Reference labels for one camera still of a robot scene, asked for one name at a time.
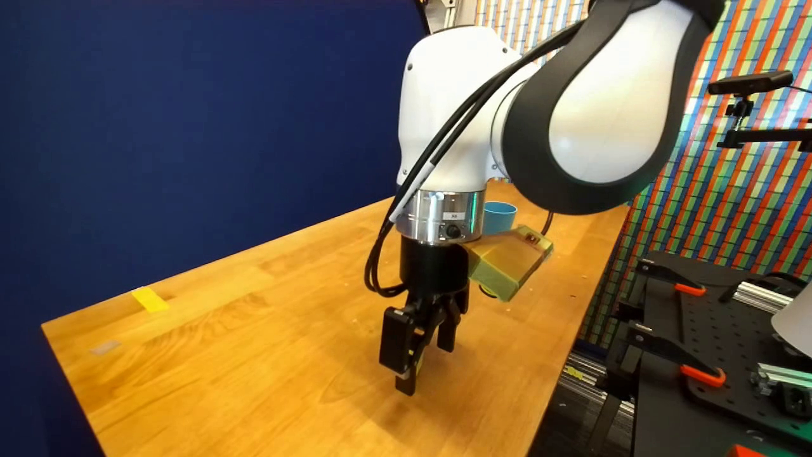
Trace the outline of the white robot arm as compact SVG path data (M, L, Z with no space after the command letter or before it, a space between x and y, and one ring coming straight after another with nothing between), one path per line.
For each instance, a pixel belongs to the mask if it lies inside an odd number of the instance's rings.
M399 193L381 235L402 239L402 282L378 263L366 286L402 293L383 312L378 363L416 389L427 344L449 351L470 288L512 300L550 252L539 229L484 229L484 187L503 172L550 213L631 201L671 159L700 48L726 0L591 0L584 20L530 52L488 28L446 28L405 59Z

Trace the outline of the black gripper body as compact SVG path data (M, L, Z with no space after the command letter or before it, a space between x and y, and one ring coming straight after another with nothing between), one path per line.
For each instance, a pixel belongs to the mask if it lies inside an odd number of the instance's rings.
M470 255L459 243L428 246L402 241L402 278L405 305L383 312L378 363L402 371L404 351L419 340L438 338L446 309L468 312Z

